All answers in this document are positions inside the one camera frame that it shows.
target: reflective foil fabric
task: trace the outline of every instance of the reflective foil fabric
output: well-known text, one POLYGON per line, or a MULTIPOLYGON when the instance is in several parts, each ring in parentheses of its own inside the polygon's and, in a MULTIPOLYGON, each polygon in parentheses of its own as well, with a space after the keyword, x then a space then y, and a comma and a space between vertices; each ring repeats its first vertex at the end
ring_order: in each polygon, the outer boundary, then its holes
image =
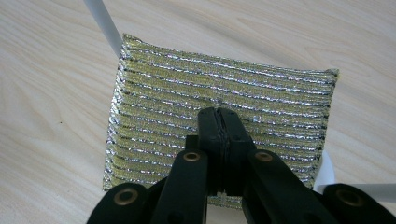
MULTIPOLYGON (((197 114, 235 111, 257 145, 277 153, 312 187, 338 70, 296 70, 164 49, 123 36, 111 102, 104 189, 146 187, 167 176, 197 114)), ((219 196, 210 203, 239 207, 219 196)))

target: wood grain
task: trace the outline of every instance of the wood grain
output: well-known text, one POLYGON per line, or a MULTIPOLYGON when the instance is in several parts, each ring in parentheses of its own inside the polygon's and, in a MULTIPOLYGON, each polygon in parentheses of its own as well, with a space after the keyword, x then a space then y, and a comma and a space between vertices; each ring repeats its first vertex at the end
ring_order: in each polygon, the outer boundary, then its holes
MULTIPOLYGON (((0 2, 0 222, 85 222, 104 195, 117 57, 82 1, 0 2)), ((105 3, 120 32, 157 46, 339 68, 325 145, 336 180, 396 183, 393 1, 105 3)), ((208 223, 230 220, 245 222, 210 207, 208 223)))

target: wooden table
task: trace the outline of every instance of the wooden table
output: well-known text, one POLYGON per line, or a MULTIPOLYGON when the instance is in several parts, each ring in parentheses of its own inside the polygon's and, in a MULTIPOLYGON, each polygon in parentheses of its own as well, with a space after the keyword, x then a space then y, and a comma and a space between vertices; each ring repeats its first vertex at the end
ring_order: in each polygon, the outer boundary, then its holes
MULTIPOLYGON (((157 46, 339 68, 325 145, 336 180, 396 183, 394 1, 105 3, 120 32, 157 46)), ((0 12, 0 223, 83 223, 104 195, 118 59, 82 1, 1 0, 0 12)), ((245 219, 209 207, 208 223, 245 219)))

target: silver ribbed fabric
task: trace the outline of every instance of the silver ribbed fabric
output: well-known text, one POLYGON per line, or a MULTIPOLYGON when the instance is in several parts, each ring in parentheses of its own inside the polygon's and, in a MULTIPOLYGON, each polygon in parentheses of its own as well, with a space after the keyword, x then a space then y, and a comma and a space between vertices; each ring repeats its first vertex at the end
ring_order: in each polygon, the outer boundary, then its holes
MULTIPOLYGON (((164 49, 123 36, 111 103, 104 189, 167 176, 197 113, 238 113, 257 148, 277 153, 312 187, 338 70, 295 70, 164 49)), ((239 207, 235 197, 213 204, 239 207)))

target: light wood surface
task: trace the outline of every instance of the light wood surface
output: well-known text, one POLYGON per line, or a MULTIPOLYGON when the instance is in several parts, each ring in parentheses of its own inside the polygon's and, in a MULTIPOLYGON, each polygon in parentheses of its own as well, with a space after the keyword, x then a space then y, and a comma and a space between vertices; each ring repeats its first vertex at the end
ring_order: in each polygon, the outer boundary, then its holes
MULTIPOLYGON (((0 4, 0 223, 84 223, 104 195, 118 59, 82 1, 0 4)), ((121 33, 157 46, 339 68, 325 145, 336 180, 396 183, 394 1, 105 4, 121 33)), ((208 223, 245 220, 210 207, 208 223)))

